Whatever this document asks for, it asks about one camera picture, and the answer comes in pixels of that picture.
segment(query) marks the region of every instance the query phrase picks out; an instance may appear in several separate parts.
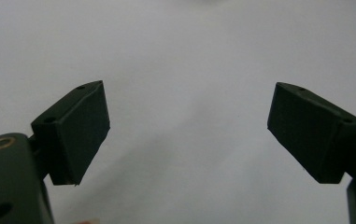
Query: circular bolt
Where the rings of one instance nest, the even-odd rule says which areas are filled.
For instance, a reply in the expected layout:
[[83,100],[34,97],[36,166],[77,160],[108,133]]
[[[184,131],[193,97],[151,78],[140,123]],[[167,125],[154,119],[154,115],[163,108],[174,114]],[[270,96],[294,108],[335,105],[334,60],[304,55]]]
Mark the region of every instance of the circular bolt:
[[14,137],[2,137],[0,138],[0,149],[10,147],[15,143]]

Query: white background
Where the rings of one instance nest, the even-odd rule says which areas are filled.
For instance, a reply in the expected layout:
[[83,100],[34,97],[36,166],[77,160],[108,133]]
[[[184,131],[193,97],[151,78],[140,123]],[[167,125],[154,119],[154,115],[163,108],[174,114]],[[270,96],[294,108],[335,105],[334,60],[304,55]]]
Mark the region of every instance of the white background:
[[277,81],[356,115],[356,0],[0,1],[0,134],[104,80],[111,130],[58,224],[348,224],[267,131]]

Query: dark green metal part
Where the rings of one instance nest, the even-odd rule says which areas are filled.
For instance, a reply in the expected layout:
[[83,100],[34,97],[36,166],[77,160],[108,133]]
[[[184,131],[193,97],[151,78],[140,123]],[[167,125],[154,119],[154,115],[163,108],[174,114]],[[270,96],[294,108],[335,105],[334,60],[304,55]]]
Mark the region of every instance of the dark green metal part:
[[347,194],[356,224],[356,117],[302,87],[277,83],[267,125],[319,183],[352,176]]
[[0,224],[53,224],[43,179],[79,184],[110,127],[102,81],[77,87],[32,123],[0,135]]

